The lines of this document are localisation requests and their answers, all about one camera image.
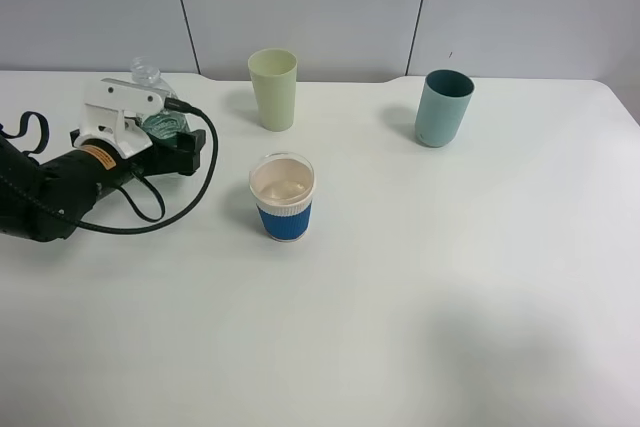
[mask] dark teal cup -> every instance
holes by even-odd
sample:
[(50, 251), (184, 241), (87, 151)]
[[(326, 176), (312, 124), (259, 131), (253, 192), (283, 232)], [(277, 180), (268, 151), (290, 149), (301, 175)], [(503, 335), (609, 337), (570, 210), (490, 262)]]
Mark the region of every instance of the dark teal cup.
[(427, 75), (416, 117), (416, 137), (428, 147), (442, 147), (458, 133), (475, 86), (460, 72), (436, 70)]

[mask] plastic bottle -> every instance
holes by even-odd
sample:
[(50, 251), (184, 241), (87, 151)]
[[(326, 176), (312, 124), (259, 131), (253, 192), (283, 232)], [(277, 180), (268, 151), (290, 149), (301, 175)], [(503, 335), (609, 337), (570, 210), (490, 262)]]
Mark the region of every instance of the plastic bottle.
[[(169, 97), (178, 98), (175, 91), (162, 78), (160, 69), (146, 57), (131, 61), (131, 79), (136, 84), (162, 89)], [(179, 112), (162, 109), (157, 114), (140, 119), (142, 130), (158, 139), (171, 141), (177, 132), (189, 132), (187, 117)]]

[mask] white table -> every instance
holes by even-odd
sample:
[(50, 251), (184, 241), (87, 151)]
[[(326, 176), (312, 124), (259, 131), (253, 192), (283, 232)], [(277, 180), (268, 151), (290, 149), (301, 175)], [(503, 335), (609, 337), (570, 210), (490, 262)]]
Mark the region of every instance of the white table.
[[(43, 112), (59, 155), (103, 76), (2, 73), (1, 122)], [(279, 134), (249, 83), (167, 80), (218, 128), (210, 191), (146, 236), (0, 237), (1, 425), (640, 425), (640, 128), (608, 88), (478, 80), (431, 150), (422, 78), (300, 84)], [(318, 176), (292, 244), (247, 191), (279, 150)], [(156, 181), (172, 212), (203, 175)], [(138, 225), (118, 193), (87, 219)]]

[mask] light yellow cup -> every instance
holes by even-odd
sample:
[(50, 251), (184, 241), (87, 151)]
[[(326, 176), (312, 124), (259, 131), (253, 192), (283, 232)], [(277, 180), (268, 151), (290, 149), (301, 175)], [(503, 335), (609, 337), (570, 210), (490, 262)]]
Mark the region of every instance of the light yellow cup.
[(273, 132), (287, 130), (296, 105), (296, 56), (284, 49), (260, 50), (249, 57), (249, 73), (262, 126)]

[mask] paper cup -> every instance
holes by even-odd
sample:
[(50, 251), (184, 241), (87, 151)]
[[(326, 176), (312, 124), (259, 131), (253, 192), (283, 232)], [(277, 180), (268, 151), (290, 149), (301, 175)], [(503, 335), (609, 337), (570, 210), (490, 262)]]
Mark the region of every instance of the paper cup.
[(289, 152), (267, 155), (251, 171), (249, 187), (271, 237), (291, 242), (304, 235), (315, 185), (309, 161)]

